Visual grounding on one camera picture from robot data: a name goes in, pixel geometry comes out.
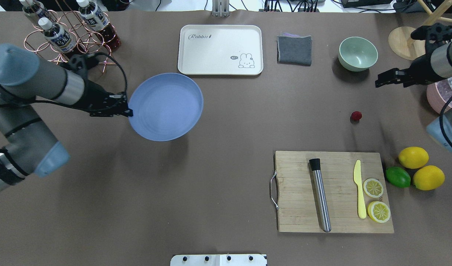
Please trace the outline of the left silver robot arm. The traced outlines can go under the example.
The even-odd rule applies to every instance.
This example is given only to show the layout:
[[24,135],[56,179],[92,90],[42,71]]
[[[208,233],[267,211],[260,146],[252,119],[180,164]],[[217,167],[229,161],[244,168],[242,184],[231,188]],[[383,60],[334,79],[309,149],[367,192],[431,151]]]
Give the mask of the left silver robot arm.
[[73,55],[51,63],[13,44],[0,44],[0,132],[8,144],[0,148],[0,192],[30,174],[45,177],[70,158],[62,143],[32,104],[54,104],[91,117],[132,117],[127,91],[107,92],[88,78],[103,52]]

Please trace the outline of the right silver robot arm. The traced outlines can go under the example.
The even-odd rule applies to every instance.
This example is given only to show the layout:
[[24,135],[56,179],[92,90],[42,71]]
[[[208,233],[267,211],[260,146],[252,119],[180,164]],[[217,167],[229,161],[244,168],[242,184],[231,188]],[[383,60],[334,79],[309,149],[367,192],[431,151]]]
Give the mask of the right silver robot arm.
[[392,68],[378,74],[375,86],[388,84],[426,85],[432,108],[439,113],[427,133],[452,151],[452,42],[415,59],[406,69]]

